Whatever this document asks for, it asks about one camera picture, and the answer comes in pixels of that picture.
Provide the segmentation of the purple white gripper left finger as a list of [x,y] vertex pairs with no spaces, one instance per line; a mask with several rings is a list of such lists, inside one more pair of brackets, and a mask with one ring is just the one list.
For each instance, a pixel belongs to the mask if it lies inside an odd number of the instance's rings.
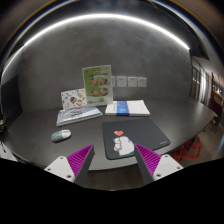
[[89,145],[68,157],[59,156],[45,168],[45,171],[72,183],[83,184],[94,154],[94,146]]

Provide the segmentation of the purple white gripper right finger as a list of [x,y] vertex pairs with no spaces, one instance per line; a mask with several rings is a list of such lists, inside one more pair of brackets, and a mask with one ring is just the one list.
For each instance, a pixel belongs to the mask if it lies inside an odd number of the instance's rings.
[[134,155],[145,185],[182,169],[182,166],[170,155],[159,155],[139,144],[135,145]]

